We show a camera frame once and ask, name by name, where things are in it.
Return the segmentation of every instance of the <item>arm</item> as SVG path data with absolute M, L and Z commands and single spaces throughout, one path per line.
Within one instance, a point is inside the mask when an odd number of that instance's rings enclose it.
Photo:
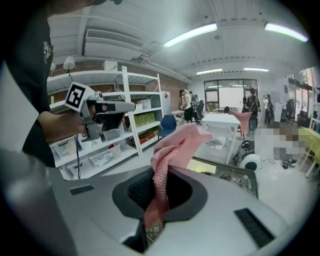
M 86 133 L 85 126 L 78 113 L 71 111 L 63 114 L 50 113 L 47 87 L 41 90 L 38 99 L 40 100 L 35 104 L 35 108 L 39 112 L 37 120 L 42 127 L 47 142 Z M 92 116 L 95 115 L 94 108 L 89 109 L 89 112 Z
M 183 97 L 184 97 L 184 105 L 182 106 L 182 110 L 185 110 L 186 107 L 188 106 L 188 99 L 189 99 L 189 97 L 188 97 L 188 95 L 186 95 L 186 94 L 185 94 Z
M 75 134 L 86 133 L 85 126 L 78 113 L 52 114 L 44 111 L 39 115 L 37 120 L 41 124 L 44 136 L 48 142 Z

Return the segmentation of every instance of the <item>black vent slot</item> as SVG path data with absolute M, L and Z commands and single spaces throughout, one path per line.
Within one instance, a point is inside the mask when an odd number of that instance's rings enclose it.
M 267 228 L 254 216 L 248 209 L 241 209 L 234 211 L 239 218 L 245 229 L 249 232 L 250 236 L 259 246 L 264 247 L 270 243 L 275 237 L 267 230 Z
M 71 194 L 74 195 L 78 195 L 78 194 L 82 194 L 85 192 L 88 192 L 90 190 L 94 190 L 95 188 L 91 185 L 85 185 L 85 186 L 80 186 L 80 187 L 76 187 L 76 188 L 71 188 L 70 192 Z

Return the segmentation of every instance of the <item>brick wall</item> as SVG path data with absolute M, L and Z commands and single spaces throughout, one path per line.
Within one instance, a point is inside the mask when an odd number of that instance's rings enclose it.
M 134 66 L 134 65 L 128 65 L 128 64 L 118 64 L 118 70 L 121 70 L 121 67 L 126 66 L 127 71 L 131 73 L 138 73 L 138 74 L 143 74 L 143 75 L 149 75 L 156 77 L 157 72 L 153 70 L 149 70 L 146 68 Z M 79 61 L 76 62 L 75 68 L 72 69 L 72 72 L 78 72 L 78 71 L 88 71 L 88 70 L 102 70 L 103 69 L 103 61 L 96 61 L 96 60 L 90 60 L 90 61 Z M 52 76 L 57 76 L 61 74 L 65 74 L 66 70 L 63 69 L 63 65 L 57 65 L 55 71 L 53 71 Z M 178 110 L 181 106 L 181 100 L 179 97 L 179 91 L 188 89 L 188 85 L 184 82 L 181 82 L 177 79 L 174 79 L 170 76 L 167 76 L 165 74 L 160 73 L 160 85 L 161 85 L 161 90 L 166 91 L 170 93 L 171 97 L 171 110 L 175 111 Z M 158 82 L 153 81 L 147 85 L 147 90 L 148 91 L 159 91 L 157 89 Z M 130 90 L 133 92 L 141 92 L 141 91 L 146 91 L 146 87 L 143 85 L 129 85 Z M 113 84 L 107 84 L 107 85 L 94 85 L 91 87 L 95 91 L 100 91 L 102 93 L 108 93 L 108 92 L 114 92 L 114 86 Z M 64 101 L 66 98 L 68 91 L 62 91 L 62 92 L 57 92 L 55 94 L 52 94 L 50 96 L 54 96 L 54 102 L 60 102 Z

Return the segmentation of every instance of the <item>whiteboard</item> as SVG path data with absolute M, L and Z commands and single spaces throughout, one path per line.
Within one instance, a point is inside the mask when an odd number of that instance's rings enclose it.
M 219 88 L 219 107 L 243 108 L 244 89 L 242 87 Z

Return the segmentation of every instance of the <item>pink cloth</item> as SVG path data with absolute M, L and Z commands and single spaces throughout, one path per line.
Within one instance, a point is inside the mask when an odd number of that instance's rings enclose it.
M 239 112 L 229 111 L 229 115 L 233 115 L 236 119 L 240 121 L 240 130 L 242 134 L 246 134 L 249 129 L 249 119 L 252 115 L 252 112 L 239 113 Z
M 167 189 L 168 166 L 186 168 L 199 146 L 211 140 L 212 135 L 195 123 L 184 124 L 158 142 L 154 148 L 151 165 L 154 170 L 155 197 L 144 213 L 144 225 L 149 228 L 155 221 L 163 224 L 169 210 Z

